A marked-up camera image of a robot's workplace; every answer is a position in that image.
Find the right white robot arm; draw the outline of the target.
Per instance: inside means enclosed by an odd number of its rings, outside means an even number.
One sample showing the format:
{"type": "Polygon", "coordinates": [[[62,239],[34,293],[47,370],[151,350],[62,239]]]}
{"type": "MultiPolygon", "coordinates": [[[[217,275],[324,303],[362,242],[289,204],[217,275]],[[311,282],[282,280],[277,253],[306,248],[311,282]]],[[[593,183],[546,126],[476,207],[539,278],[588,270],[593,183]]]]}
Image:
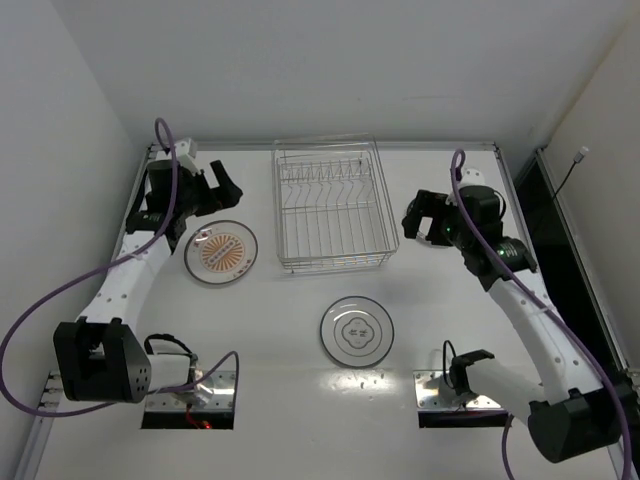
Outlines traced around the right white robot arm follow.
{"type": "Polygon", "coordinates": [[[524,423],[542,456],[552,462],[608,447],[627,433],[623,403],[630,389],[599,373],[569,338],[524,243],[503,232],[502,205],[490,187],[467,185],[457,193],[421,190],[402,220],[414,239],[420,223],[431,225],[428,242],[457,248],[466,269],[501,308],[539,374],[531,382],[480,349],[452,358],[446,375],[459,397],[485,395],[524,423]]]}

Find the white plate black rim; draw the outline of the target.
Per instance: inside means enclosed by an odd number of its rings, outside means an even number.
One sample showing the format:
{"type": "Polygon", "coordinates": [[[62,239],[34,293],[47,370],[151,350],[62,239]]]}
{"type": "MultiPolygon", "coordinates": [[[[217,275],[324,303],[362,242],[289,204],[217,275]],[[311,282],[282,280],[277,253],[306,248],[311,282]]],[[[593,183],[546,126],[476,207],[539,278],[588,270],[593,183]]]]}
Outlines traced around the white plate black rim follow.
{"type": "Polygon", "coordinates": [[[395,327],[388,311],[366,296],[347,296],[333,302],[319,326],[321,346],[341,367],[369,369],[389,354],[395,327]]]}

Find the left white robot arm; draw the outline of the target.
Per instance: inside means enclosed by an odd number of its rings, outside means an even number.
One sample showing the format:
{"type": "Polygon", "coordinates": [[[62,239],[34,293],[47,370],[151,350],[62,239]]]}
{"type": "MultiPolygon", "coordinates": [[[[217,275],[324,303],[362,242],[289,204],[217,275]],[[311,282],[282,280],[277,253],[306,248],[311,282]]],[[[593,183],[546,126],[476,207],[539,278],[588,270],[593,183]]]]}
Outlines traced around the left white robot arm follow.
{"type": "Polygon", "coordinates": [[[118,265],[108,270],[94,299],[53,335],[65,396],[72,401],[139,403],[162,389],[193,380],[195,356],[153,354],[135,335],[156,276],[174,254],[192,216],[236,206],[242,190],[223,164],[210,164],[218,184],[203,171],[168,159],[152,161],[126,218],[118,265]]]}

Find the orange patterned plate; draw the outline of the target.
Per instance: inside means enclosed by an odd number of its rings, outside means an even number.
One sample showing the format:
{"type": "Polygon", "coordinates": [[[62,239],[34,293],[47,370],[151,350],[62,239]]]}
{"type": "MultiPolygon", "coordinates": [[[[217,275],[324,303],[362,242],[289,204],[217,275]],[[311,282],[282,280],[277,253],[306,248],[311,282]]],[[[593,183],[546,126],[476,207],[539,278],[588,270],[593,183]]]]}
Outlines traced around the orange patterned plate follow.
{"type": "Polygon", "coordinates": [[[246,275],[257,256],[258,241],[251,229],[237,221],[219,220],[203,225],[191,235],[183,258],[192,278],[219,287],[246,275]]]}

